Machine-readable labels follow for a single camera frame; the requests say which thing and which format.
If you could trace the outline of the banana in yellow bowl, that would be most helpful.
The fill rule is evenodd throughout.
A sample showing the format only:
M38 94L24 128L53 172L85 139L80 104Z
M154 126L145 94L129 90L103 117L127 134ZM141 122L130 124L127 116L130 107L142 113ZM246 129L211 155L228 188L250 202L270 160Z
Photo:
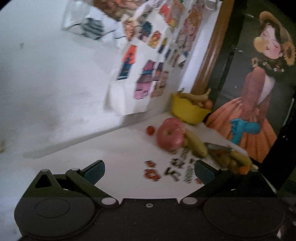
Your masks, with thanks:
M187 99L193 103L199 103L199 102L206 102L209 99L210 92L211 92L211 89L209 88L205 94L194 95L192 93L186 93L184 92L184 89L181 89L177 92L177 96L180 98Z

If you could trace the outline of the girl painting poster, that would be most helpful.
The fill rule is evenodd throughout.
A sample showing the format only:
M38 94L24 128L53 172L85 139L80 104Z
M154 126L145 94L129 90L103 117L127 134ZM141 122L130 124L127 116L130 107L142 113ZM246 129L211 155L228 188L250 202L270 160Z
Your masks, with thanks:
M263 162L284 125L295 84L295 27L284 1L239 1L230 22L236 50L210 84L206 126Z

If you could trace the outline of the brown wooden frame post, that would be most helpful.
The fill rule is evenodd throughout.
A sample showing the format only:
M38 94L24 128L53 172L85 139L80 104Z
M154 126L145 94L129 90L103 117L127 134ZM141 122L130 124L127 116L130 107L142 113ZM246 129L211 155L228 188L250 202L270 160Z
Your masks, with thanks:
M209 41L209 45L200 70L191 89L192 94L201 95L206 92L210 77L225 39L225 34L227 32L230 17L233 11L233 6L234 0L222 1L213 34Z

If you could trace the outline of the large red apple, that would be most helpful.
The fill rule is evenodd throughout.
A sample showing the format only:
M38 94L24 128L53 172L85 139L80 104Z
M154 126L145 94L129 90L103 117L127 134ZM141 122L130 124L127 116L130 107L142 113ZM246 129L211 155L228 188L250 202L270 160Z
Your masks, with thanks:
M157 130L156 142L161 149L172 152L183 145L186 128L177 118L167 118Z

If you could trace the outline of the brown onion in bowl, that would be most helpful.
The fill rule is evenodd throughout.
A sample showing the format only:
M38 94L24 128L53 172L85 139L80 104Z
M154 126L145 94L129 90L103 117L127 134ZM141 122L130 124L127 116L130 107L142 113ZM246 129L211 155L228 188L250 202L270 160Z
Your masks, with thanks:
M210 99L206 100L203 103L203 108L204 109L207 109L207 110L212 110L212 108L213 108L213 102Z

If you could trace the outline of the metal tray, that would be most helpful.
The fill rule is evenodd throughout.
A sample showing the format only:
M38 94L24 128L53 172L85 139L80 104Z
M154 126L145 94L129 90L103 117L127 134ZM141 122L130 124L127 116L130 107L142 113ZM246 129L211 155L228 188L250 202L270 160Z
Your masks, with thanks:
M221 146L212 143L204 143L207 147L209 155L216 161L222 169L227 169L233 172L234 174L246 175L252 168L252 166L247 167L243 166L241 163L236 161L230 156L230 152L235 150L231 147Z

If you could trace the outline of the yellow fruit bowl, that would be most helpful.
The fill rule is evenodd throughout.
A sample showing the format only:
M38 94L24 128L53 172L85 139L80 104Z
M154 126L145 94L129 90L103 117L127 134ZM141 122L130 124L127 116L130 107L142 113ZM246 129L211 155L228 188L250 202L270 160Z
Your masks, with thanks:
M176 118L191 124L196 125L204 120L210 113L210 110L200 108L193 105L187 99L180 98L176 94L171 95L171 113Z

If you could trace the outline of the small red tomato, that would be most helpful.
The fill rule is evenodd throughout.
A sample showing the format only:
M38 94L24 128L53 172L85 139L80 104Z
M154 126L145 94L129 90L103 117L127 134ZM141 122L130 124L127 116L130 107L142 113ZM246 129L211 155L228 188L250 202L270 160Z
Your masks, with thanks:
M147 129L146 129L146 132L149 136L153 136L154 133L155 133L155 128L154 126L148 126Z

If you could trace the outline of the house drawings paper sheet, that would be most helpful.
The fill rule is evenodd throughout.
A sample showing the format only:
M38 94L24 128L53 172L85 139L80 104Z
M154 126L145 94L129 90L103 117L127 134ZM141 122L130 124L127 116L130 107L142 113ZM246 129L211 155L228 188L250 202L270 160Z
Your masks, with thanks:
M183 20L180 27L175 23L154 12L135 28L127 25L131 41L109 91L111 108L118 115L146 112L166 93L174 68L187 59L194 40L191 20Z

